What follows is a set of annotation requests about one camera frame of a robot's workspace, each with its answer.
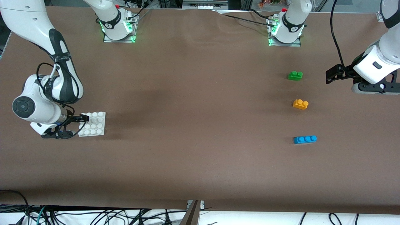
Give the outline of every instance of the green lego brick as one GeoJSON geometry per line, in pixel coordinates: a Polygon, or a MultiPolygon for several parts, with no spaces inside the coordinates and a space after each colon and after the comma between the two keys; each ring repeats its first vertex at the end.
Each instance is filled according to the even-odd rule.
{"type": "Polygon", "coordinates": [[[303,77],[302,72],[293,71],[289,74],[288,79],[289,80],[300,80],[302,77],[303,77]]]}

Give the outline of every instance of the white floor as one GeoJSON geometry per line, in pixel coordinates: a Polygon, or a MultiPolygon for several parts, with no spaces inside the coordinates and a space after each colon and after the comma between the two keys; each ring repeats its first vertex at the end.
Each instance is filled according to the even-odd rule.
{"type": "MultiPolygon", "coordinates": [[[[69,213],[83,213],[88,211],[69,211],[69,213]]],[[[135,216],[138,210],[127,210],[129,216],[135,216]]],[[[149,217],[158,213],[163,213],[165,210],[152,210],[144,217],[149,217]]],[[[170,213],[171,221],[182,219],[184,213],[170,213]]],[[[199,225],[299,225],[303,213],[275,213],[275,212],[229,212],[229,211],[202,211],[200,215],[199,225]]],[[[0,213],[0,225],[15,224],[23,213],[0,213]]],[[[97,214],[87,215],[61,215],[58,218],[66,225],[89,225],[97,214]]],[[[355,214],[337,213],[337,216],[342,222],[342,225],[353,225],[355,222],[355,214]]],[[[160,219],[151,219],[146,221],[145,225],[158,225],[162,222],[160,219]]],[[[103,225],[105,219],[100,221],[98,225],[103,225]]],[[[110,225],[128,224],[121,219],[113,218],[110,220],[110,225]]],[[[360,214],[358,225],[399,225],[400,215],[373,215],[360,214]]],[[[307,213],[304,218],[303,225],[331,225],[328,213],[307,213]]]]}
{"type": "MultiPolygon", "coordinates": [[[[334,0],[328,0],[321,12],[330,12],[334,0]]],[[[335,12],[377,12],[380,11],[380,0],[340,0],[336,3],[335,12]]]]}

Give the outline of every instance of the metal bracket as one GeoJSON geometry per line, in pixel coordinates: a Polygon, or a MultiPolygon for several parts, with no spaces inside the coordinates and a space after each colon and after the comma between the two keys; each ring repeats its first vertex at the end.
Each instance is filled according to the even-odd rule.
{"type": "MultiPolygon", "coordinates": [[[[188,200],[188,203],[186,204],[186,208],[189,209],[190,205],[192,204],[193,200],[188,200]]],[[[204,209],[204,200],[200,201],[200,209],[204,209]]]]}
{"type": "Polygon", "coordinates": [[[378,19],[378,22],[383,22],[382,14],[380,13],[380,11],[376,12],[376,18],[378,19]]]}
{"type": "Polygon", "coordinates": [[[6,47],[7,47],[8,42],[10,41],[11,34],[12,34],[12,31],[10,31],[10,34],[8,35],[7,41],[6,41],[6,43],[4,44],[4,49],[3,49],[3,51],[0,52],[0,59],[3,57],[3,53],[6,51],[6,47]]]}
{"type": "Polygon", "coordinates": [[[386,81],[386,78],[376,84],[370,84],[364,80],[362,82],[353,82],[352,91],[360,94],[400,94],[400,83],[396,83],[397,70],[389,75],[392,76],[390,82],[386,81]]]}
{"type": "Polygon", "coordinates": [[[269,46],[286,46],[286,47],[300,47],[300,37],[296,39],[296,41],[292,43],[282,43],[276,39],[276,37],[272,36],[271,33],[274,31],[279,26],[278,22],[278,14],[274,14],[273,16],[270,17],[270,19],[265,19],[267,24],[272,24],[274,25],[273,27],[269,26],[267,27],[268,31],[268,44],[269,46]]]}
{"type": "Polygon", "coordinates": [[[198,225],[200,217],[200,209],[201,207],[204,207],[204,201],[201,200],[189,200],[189,201],[188,201],[189,209],[186,211],[179,225],[198,225]]]}

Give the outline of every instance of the table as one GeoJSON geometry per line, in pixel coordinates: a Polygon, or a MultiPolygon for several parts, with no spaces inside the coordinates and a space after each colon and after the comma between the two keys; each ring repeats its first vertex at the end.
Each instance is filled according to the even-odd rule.
{"type": "MultiPolygon", "coordinates": [[[[13,34],[0,61],[2,189],[42,205],[400,212],[399,97],[325,84],[339,63],[329,14],[310,14],[299,48],[268,46],[264,26],[209,10],[152,10],[133,44],[103,43],[90,8],[48,15],[85,88],[73,106],[107,112],[106,133],[43,140],[13,114],[26,78],[50,62],[13,34]],[[298,98],[308,109],[291,106],[298,98]],[[304,135],[318,141],[292,143],[304,135]]],[[[375,14],[334,24],[346,64],[386,31],[375,14]]]]}

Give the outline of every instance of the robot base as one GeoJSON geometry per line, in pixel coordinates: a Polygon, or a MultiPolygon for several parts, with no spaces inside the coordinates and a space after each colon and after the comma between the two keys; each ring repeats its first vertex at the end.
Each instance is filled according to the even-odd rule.
{"type": "Polygon", "coordinates": [[[280,41],[278,41],[278,39],[276,39],[276,37],[272,36],[272,30],[276,29],[278,27],[278,14],[274,14],[273,17],[270,17],[271,19],[266,19],[267,24],[272,24],[274,25],[274,27],[268,27],[267,31],[268,31],[268,44],[269,46],[286,46],[286,47],[300,47],[300,38],[297,38],[296,41],[292,42],[292,43],[282,43],[280,41]]]}
{"type": "Polygon", "coordinates": [[[128,34],[125,38],[121,40],[113,40],[110,39],[106,34],[104,34],[103,42],[105,43],[135,43],[136,42],[136,33],[138,31],[138,22],[139,16],[136,16],[132,19],[132,33],[128,34]]]}

